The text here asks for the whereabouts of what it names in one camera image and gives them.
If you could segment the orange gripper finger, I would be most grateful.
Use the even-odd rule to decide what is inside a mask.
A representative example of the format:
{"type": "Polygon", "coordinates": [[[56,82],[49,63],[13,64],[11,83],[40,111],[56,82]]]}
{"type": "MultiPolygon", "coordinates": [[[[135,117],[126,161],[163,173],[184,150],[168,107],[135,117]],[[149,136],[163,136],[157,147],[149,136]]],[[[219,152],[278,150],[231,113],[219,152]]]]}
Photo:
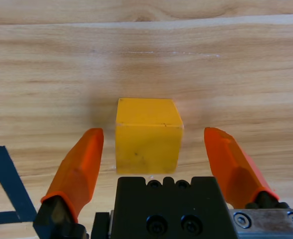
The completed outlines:
{"type": "Polygon", "coordinates": [[[82,208],[95,190],[104,143],[103,130],[87,130],[62,160],[33,228],[41,239],[87,239],[86,228],[78,223],[82,208]]]}
{"type": "Polygon", "coordinates": [[[213,176],[227,203],[235,209],[288,209],[271,189],[252,158],[233,136],[215,127],[204,129],[213,176]]]}

